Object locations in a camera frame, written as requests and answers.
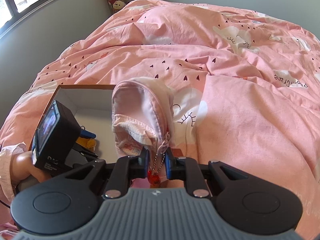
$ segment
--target window frame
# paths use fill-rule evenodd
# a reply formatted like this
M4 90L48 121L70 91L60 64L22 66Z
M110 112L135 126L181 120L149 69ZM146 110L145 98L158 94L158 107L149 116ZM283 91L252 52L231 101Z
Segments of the window frame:
M22 12L18 12L18 8L14 2L14 0L4 0L7 4L7 7L11 13L12 18L7 21L2 27L0 27L0 36L3 34L7 29L9 29L13 24L15 24L18 20L23 18L25 15L42 5L43 3L48 2L49 0L38 0L35 3L31 4L29 7L24 9Z

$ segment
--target red charm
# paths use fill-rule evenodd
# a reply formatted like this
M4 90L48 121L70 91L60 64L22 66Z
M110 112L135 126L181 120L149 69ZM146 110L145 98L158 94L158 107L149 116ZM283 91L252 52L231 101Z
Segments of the red charm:
M150 183L150 185L152 186L157 186L161 183L161 180L159 178L159 176L155 173L153 175L152 174L152 171L148 171L148 181Z

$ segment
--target yellow object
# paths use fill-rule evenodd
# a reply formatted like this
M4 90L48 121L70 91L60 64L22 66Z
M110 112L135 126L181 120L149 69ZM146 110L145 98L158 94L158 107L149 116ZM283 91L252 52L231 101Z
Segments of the yellow object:
M88 150L94 152L95 147L97 145L97 142L95 139L86 139L86 138L82 138L82 137L78 137L76 143L80 144L81 146L83 146L84 148L87 148Z

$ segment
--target pink duvet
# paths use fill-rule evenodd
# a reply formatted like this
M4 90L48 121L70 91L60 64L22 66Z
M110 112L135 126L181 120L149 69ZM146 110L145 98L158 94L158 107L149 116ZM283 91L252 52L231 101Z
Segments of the pink duvet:
M320 232L320 43L255 11L137 0L37 75L0 131L29 145L58 84L159 78L174 91L175 141L293 191L297 232Z

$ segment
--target pink pouch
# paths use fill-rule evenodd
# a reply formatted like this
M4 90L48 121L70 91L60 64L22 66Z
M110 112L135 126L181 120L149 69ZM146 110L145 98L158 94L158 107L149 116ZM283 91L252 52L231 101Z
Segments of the pink pouch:
M164 152L173 142L173 94L158 80L132 78L116 85L112 94L112 130L118 157L150 151L149 182L166 180ZM150 181L150 175L156 180Z

